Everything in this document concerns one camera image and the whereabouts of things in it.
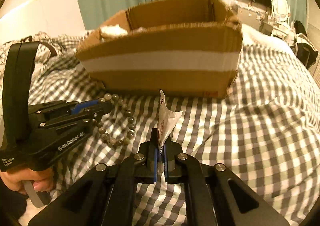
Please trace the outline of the person's hand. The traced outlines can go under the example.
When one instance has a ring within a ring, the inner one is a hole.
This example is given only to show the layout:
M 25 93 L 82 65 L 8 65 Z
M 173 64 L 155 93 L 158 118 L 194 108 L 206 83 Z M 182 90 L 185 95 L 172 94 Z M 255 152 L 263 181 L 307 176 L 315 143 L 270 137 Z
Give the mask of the person's hand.
M 1 172 L 1 180 L 4 185 L 15 192 L 26 194 L 23 181 L 33 181 L 33 189 L 36 192 L 50 192 L 54 187 L 54 171 L 50 167 L 43 171 L 33 171 L 28 167 L 16 167 L 15 169 Z

